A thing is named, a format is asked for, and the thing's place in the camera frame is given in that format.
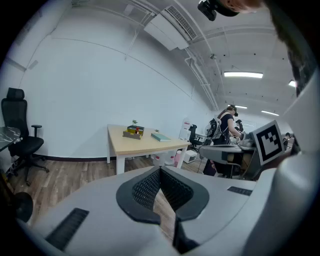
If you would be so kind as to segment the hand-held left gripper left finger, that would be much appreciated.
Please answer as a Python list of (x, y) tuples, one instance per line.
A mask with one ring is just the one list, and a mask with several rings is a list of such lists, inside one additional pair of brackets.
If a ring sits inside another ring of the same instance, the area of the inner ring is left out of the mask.
[(50, 208), (32, 230), (46, 238), (79, 208), (89, 213), (64, 250), (69, 256), (179, 256), (157, 224), (132, 220), (117, 203), (120, 185), (149, 170), (144, 167), (82, 186)]

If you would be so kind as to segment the teal hardcover book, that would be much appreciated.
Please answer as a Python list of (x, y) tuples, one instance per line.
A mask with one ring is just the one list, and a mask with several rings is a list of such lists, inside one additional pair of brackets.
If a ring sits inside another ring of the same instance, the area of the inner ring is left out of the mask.
[(159, 142), (170, 142), (171, 141), (171, 139), (169, 137), (166, 137), (160, 133), (151, 133), (151, 136)]

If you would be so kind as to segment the black marble round table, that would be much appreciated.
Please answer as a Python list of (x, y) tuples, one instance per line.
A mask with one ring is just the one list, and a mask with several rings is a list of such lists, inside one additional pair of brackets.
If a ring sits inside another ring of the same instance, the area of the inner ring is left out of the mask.
[(21, 132), (15, 127), (0, 127), (0, 152), (12, 144), (19, 143), (22, 140)]

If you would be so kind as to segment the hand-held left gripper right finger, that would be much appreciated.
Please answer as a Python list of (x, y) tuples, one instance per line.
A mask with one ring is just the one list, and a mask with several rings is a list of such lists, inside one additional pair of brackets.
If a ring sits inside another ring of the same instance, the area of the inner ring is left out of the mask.
[(172, 245), (185, 254), (224, 228), (252, 194), (256, 182), (162, 167), (160, 188), (175, 213)]

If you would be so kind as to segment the clear bin red latches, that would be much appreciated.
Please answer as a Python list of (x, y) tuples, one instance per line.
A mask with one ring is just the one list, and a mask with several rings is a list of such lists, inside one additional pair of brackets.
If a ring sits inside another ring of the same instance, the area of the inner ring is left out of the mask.
[(176, 151), (168, 151), (165, 159), (164, 159), (164, 164), (166, 166), (173, 166), (175, 163), (175, 156), (176, 156)]
[(154, 166), (158, 166), (158, 167), (164, 166), (165, 158), (166, 158), (165, 153), (156, 153), (153, 155), (152, 163)]

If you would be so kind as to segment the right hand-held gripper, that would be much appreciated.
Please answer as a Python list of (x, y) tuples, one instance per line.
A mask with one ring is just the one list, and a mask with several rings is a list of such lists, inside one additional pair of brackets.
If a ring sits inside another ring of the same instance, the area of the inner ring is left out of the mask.
[(252, 152), (244, 179), (255, 179), (265, 165), (285, 153), (282, 135), (276, 120), (244, 134), (238, 145), (207, 145), (199, 148), (199, 155), (220, 164), (232, 164), (235, 154)]

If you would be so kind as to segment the white panel red label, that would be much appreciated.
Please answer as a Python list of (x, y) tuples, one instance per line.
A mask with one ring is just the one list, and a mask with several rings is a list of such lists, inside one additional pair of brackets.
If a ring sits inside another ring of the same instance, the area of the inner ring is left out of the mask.
[(190, 128), (192, 127), (192, 122), (189, 118), (184, 118), (182, 121), (182, 126), (179, 133), (179, 139), (183, 141), (189, 141), (191, 136)]

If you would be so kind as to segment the white ceiling air conditioner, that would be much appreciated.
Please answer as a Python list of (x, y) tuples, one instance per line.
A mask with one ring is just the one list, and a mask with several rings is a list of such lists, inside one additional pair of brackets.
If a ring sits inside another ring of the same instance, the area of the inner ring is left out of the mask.
[(195, 30), (182, 13), (173, 5), (164, 8), (144, 27), (144, 31), (169, 51), (183, 50), (197, 37)]

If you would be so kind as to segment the black box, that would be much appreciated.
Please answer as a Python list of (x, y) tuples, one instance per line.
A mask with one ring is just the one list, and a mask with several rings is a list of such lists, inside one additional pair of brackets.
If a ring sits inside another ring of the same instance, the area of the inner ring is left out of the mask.
[[(136, 127), (139, 127), (139, 134), (136, 134)], [(136, 140), (141, 140), (144, 134), (145, 128), (138, 125), (130, 125), (127, 127), (125, 131), (123, 131), (122, 136), (125, 138), (131, 138)]]

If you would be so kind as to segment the black round pedestal base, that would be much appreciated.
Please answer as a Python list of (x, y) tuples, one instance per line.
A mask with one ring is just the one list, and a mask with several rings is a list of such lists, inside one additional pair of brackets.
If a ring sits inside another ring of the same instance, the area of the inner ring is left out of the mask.
[(14, 195), (13, 201), (15, 217), (27, 223), (33, 213), (33, 199), (27, 192), (18, 192)]

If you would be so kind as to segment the small white cabinet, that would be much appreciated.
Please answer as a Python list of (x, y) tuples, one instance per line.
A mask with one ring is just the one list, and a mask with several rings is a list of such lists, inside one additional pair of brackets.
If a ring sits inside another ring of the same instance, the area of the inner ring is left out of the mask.
[(193, 150), (187, 150), (185, 152), (185, 155), (184, 155), (184, 158), (183, 158), (183, 161), (187, 164), (191, 163), (191, 162), (194, 162), (196, 160), (198, 156), (198, 153), (193, 151)]

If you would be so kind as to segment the black office chair with headrest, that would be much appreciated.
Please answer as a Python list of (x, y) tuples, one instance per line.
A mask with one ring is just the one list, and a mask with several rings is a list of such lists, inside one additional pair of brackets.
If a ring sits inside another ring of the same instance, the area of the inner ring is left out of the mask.
[(43, 156), (34, 157), (34, 153), (41, 148), (44, 140), (37, 137), (37, 130), (42, 126), (34, 124), (34, 135), (30, 136), (27, 125), (27, 108), (28, 103), (25, 100), (25, 93), (19, 88), (9, 88), (5, 98), (1, 100), (1, 111), (4, 125), (9, 128), (16, 128), (20, 131), (20, 141), (11, 144), (8, 147), (11, 157), (18, 157), (21, 162), (13, 169), (13, 174), (17, 174), (17, 170), (24, 168), (24, 181), (27, 186), (31, 183), (28, 181), (29, 169), (37, 167), (46, 173), (49, 169), (36, 163), (37, 160), (45, 158)]

